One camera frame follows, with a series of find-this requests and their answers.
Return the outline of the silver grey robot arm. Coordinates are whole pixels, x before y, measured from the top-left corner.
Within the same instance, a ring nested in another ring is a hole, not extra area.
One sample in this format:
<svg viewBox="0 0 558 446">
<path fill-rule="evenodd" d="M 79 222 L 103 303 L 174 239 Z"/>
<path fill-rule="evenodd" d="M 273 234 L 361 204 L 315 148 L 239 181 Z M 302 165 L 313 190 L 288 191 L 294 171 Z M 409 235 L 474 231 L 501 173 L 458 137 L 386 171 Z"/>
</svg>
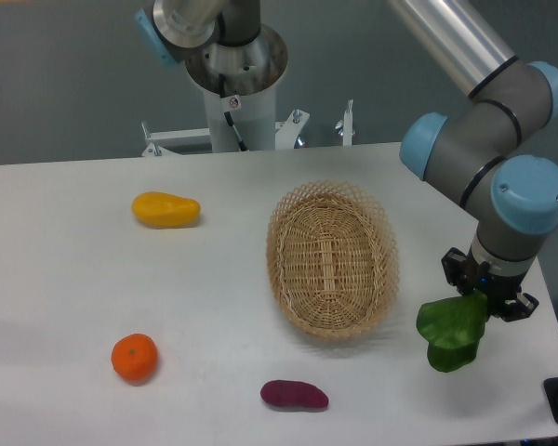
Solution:
<svg viewBox="0 0 558 446">
<path fill-rule="evenodd" d="M 558 115 L 558 69 L 526 63 L 466 1 L 394 1 L 392 10 L 472 102 L 456 120 L 428 113 L 401 142 L 401 162 L 477 222 L 468 252 L 443 257 L 446 280 L 486 295 L 504 321 L 537 308 L 522 281 L 558 226 L 558 166 L 517 148 Z M 275 122 L 286 45 L 257 1 L 153 1 L 135 21 L 156 58 L 183 64 L 201 89 L 214 151 L 292 150 L 307 121 Z"/>
</svg>

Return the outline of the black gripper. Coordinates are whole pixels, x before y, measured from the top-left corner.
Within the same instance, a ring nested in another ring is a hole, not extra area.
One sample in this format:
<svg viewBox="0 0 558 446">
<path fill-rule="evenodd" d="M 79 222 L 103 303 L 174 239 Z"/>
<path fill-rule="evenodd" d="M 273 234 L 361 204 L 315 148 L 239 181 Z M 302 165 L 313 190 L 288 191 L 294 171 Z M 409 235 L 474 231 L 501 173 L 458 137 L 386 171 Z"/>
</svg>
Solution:
<svg viewBox="0 0 558 446">
<path fill-rule="evenodd" d="M 511 277 L 498 275 L 490 263 L 479 263 L 473 253 L 466 256 L 455 247 L 446 252 L 441 263 L 447 283 L 461 295 L 478 291 L 486 297 L 487 317 L 520 321 L 530 318 L 539 306 L 535 297 L 522 293 L 524 273 Z"/>
</svg>

